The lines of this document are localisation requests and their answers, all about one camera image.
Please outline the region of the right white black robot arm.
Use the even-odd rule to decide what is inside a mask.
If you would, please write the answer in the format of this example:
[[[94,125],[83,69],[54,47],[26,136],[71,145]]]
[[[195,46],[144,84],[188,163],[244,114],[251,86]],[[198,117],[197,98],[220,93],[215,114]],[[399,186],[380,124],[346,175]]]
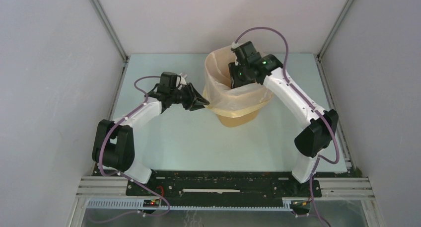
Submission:
[[[235,61],[229,63],[231,87],[238,88],[258,83],[276,97],[296,117],[302,131],[294,139],[299,152],[291,172],[295,179],[289,182],[289,191],[302,196],[309,189],[308,180],[315,173],[317,159],[330,143],[337,144],[335,132],[339,116],[336,110],[326,110],[312,100],[289,76],[284,64],[274,55],[262,56],[248,41],[232,43]]]

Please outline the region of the translucent white yellow trash bag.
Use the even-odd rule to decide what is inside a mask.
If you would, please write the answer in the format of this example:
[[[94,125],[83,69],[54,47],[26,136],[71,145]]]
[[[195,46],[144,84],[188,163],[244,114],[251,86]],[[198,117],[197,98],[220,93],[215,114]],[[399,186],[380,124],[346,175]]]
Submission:
[[[230,46],[209,53],[205,59],[205,88],[203,97],[213,113],[228,118],[238,118],[267,105],[274,96],[268,88],[252,83],[231,88],[228,65],[236,56]]]

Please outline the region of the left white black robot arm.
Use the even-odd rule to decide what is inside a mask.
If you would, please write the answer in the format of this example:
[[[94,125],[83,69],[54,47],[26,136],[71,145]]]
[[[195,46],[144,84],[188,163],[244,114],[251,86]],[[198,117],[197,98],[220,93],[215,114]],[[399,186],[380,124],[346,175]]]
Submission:
[[[92,150],[92,159],[100,172],[109,176],[103,168],[113,170],[130,180],[138,182],[144,195],[152,195],[157,182],[151,178],[152,169],[136,158],[134,128],[140,128],[161,115],[173,104],[181,104],[185,110],[195,111],[209,105],[186,75],[163,72],[151,91],[144,91],[144,101],[128,114],[115,120],[101,120],[97,125]]]

